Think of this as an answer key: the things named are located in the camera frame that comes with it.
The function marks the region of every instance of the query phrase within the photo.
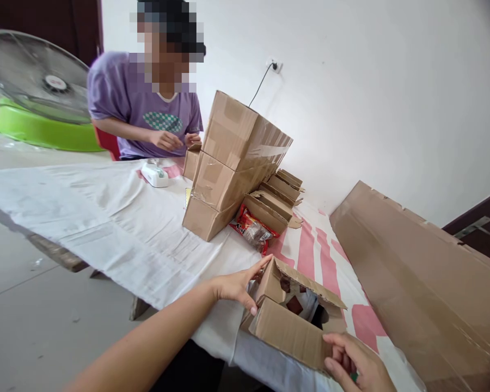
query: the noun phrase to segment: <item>snack bag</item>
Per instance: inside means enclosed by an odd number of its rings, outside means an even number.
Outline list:
[[[240,207],[236,224],[231,223],[230,226],[240,233],[263,256],[267,254],[267,241],[270,238],[279,237],[278,233],[254,218],[247,207],[245,207],[245,204],[242,204]]]

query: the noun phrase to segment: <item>green plastic basin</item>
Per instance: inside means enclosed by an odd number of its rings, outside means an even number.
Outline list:
[[[21,142],[57,150],[103,151],[92,124],[68,124],[31,113],[0,98],[0,133]]]

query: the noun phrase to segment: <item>tiled floor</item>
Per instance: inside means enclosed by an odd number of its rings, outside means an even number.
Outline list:
[[[0,169],[109,160],[0,138]],[[0,225],[0,392],[57,391],[138,323],[132,295],[107,279],[73,274]],[[152,314],[149,310],[142,318]],[[257,382],[226,370],[220,390]]]

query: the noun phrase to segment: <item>white wall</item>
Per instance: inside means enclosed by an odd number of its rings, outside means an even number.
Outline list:
[[[106,50],[137,51],[136,0],[102,0]],[[438,225],[490,195],[490,1],[199,0],[207,124],[220,89],[295,142],[283,167],[332,212],[359,179]]]

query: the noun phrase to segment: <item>person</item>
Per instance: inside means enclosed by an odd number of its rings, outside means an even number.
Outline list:
[[[271,258],[272,255],[266,256],[249,269],[200,283],[114,344],[66,391],[149,391],[218,300],[239,301],[252,315],[256,314],[258,308],[247,294],[247,285],[261,277]],[[396,390],[383,362],[359,340],[348,334],[335,333],[324,335],[323,339],[332,346],[332,357],[325,359],[325,367],[345,392]],[[175,377],[197,382],[195,372],[202,365],[200,362],[182,366]],[[359,373],[355,383],[350,378],[350,373],[354,372]],[[175,390],[182,390],[174,382],[171,384],[176,386]],[[209,390],[195,385],[196,390]]]
[[[136,15],[145,53],[106,52],[89,70],[93,125],[117,136],[121,160],[185,156],[203,131],[198,96],[181,83],[206,53],[195,14],[183,0],[138,0]]]

